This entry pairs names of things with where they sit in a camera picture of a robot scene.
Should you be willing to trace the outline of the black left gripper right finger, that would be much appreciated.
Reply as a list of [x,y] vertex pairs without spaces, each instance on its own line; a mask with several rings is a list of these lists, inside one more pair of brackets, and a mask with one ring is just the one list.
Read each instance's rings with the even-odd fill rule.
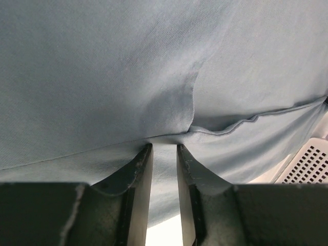
[[232,184],[177,146],[184,245],[327,245],[326,184]]

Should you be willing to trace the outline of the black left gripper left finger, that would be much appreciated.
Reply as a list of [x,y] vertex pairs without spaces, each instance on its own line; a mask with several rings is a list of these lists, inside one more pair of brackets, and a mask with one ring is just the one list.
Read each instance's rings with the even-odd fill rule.
[[89,185],[1,183],[1,245],[144,245],[153,146]]

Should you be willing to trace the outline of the light blue t shirt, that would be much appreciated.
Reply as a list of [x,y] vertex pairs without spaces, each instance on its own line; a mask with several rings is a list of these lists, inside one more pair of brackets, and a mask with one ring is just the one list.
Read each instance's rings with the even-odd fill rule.
[[327,108],[327,1],[1,1],[1,181],[94,184],[153,144],[150,225],[178,213],[176,146],[244,183]]

